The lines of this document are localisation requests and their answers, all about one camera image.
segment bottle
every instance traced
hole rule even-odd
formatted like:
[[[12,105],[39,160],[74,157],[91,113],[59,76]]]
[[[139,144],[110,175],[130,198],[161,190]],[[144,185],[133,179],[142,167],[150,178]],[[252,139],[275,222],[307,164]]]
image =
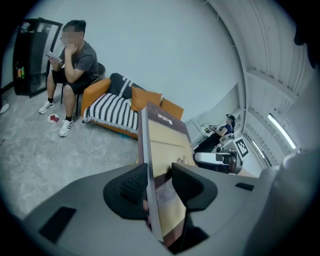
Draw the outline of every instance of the bottle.
[[[25,78],[25,67],[24,66],[21,68],[21,78],[22,79]]]

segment black pillow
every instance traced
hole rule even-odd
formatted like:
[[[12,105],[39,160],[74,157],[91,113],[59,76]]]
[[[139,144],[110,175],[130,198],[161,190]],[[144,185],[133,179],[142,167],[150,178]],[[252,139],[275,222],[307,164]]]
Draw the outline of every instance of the black pillow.
[[[111,93],[124,99],[132,98],[131,86],[145,90],[136,83],[132,82],[129,78],[123,77],[118,73],[112,73],[110,75],[110,80],[111,84],[107,93]]]

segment gray t-shirt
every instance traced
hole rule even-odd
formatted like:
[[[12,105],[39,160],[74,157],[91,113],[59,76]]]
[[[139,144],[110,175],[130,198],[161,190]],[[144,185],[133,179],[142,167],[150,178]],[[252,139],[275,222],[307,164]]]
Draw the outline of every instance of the gray t-shirt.
[[[63,63],[65,63],[65,49],[63,49],[60,55]],[[87,78],[95,80],[99,77],[96,52],[86,41],[84,41],[81,50],[71,56],[71,62],[73,68],[84,71],[83,75]]]

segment orange pillow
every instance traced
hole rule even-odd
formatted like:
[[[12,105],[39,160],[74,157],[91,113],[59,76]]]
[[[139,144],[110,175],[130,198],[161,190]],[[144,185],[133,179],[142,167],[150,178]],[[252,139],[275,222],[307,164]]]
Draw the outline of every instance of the orange pillow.
[[[131,109],[133,111],[139,111],[146,107],[147,101],[156,104],[160,107],[161,102],[161,93],[156,93],[152,91],[146,91],[140,88],[136,88],[131,86],[132,91],[132,101],[131,101]]]
[[[182,114],[184,113],[184,109],[182,107],[179,107],[165,98],[162,99],[160,107],[179,120],[181,120]]]

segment gray concrete floor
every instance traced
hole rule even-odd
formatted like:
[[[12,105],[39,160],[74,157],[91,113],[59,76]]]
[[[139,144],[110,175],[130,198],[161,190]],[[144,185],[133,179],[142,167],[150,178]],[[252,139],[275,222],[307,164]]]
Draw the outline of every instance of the gray concrete floor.
[[[54,94],[56,107],[40,115],[47,97],[46,91],[33,98],[17,96],[13,88],[2,95],[10,108],[0,115],[0,189],[11,212],[21,219],[72,181],[134,164],[138,157],[136,139],[82,123],[81,117],[73,116],[70,134],[59,137],[65,119],[61,85]],[[53,113],[58,123],[48,122]]]

